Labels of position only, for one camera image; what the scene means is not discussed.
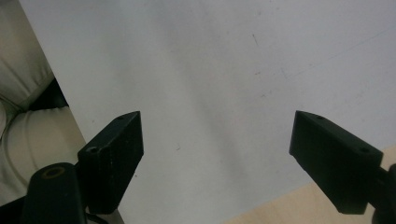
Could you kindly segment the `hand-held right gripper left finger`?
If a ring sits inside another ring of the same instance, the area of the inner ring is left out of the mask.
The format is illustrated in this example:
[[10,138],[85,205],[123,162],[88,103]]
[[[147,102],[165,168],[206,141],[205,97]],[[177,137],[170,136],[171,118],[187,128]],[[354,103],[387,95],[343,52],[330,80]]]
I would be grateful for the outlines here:
[[113,119],[78,152],[78,180],[91,214],[118,208],[143,155],[139,111]]

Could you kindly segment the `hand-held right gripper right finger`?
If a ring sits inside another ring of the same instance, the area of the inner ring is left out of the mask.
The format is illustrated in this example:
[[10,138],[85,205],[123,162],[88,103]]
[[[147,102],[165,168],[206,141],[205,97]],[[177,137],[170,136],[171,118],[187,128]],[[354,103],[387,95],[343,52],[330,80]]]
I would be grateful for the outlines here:
[[368,204],[384,206],[383,153],[332,121],[296,112],[290,155],[338,212],[361,215]]

